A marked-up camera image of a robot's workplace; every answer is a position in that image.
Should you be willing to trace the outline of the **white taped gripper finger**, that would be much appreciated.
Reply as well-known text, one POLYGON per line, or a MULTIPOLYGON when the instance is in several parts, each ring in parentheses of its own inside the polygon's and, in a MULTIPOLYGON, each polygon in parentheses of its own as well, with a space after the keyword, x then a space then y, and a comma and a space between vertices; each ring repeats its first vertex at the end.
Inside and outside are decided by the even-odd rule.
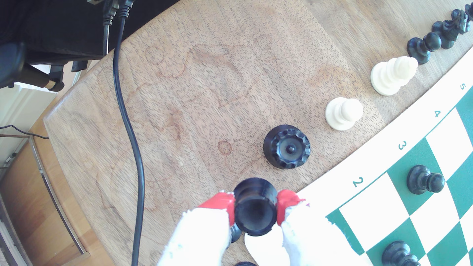
POLYGON ((231 243, 235 197, 220 191, 182 214, 158 266, 220 266, 231 243))
POLYGON ((277 193, 277 224, 291 266, 365 266, 342 230, 294 191, 277 193))

